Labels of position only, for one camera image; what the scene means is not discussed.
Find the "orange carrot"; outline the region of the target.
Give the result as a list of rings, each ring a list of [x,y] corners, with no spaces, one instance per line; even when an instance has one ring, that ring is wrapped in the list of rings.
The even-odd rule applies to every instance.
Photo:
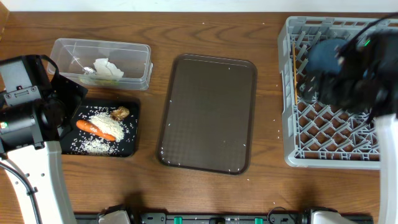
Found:
[[[88,133],[94,134],[96,136],[99,136],[105,140],[108,141],[115,141],[116,138],[110,134],[104,133],[100,130],[100,128],[98,128],[97,126],[95,126],[94,124],[85,121],[85,120],[78,120],[76,122],[76,126],[78,129],[82,130],[82,131],[86,131]]]

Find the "white paper napkin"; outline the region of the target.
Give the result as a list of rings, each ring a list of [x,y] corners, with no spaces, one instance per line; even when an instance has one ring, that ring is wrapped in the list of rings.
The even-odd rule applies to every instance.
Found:
[[[124,76],[124,72],[111,63],[109,58],[97,58],[93,65],[98,75],[119,77],[120,79]]]

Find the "brown food scrap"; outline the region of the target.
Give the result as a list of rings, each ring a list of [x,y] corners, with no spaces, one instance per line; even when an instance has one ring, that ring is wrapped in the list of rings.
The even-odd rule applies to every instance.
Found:
[[[129,114],[130,111],[127,108],[120,106],[118,109],[110,113],[110,117],[115,121],[122,121],[124,118],[128,117]]]

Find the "silver green snack wrapper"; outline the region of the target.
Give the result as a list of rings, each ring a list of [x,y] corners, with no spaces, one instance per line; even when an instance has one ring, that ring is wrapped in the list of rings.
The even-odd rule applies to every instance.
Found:
[[[119,77],[101,76],[91,67],[83,67],[83,74],[80,75],[79,81],[86,85],[96,86],[116,86],[119,84]]]

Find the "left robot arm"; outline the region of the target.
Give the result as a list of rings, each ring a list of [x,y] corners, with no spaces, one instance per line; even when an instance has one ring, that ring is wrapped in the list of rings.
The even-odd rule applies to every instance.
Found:
[[[85,87],[56,75],[48,90],[32,86],[13,92],[22,102],[1,110],[1,167],[25,223],[76,223],[60,141],[72,131],[71,120],[86,93]]]

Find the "large dark blue bowl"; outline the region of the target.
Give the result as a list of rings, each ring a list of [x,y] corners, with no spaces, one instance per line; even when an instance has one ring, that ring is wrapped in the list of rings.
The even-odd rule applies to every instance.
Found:
[[[331,72],[339,73],[341,65],[336,54],[338,49],[348,41],[343,39],[328,39],[313,45],[308,52],[308,63],[305,67],[307,73]]]

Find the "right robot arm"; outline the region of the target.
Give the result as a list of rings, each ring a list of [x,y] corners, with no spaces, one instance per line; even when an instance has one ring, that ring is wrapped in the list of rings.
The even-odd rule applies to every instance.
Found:
[[[376,32],[358,41],[324,40],[308,54],[307,74],[298,83],[304,100],[351,113],[367,111],[381,153],[380,223],[397,223],[397,33]]]

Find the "pile of white rice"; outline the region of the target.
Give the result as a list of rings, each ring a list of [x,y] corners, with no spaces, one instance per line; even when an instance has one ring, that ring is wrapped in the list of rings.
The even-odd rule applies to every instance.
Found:
[[[62,140],[65,154],[129,157],[136,151],[139,107],[131,105],[81,106],[73,131]]]

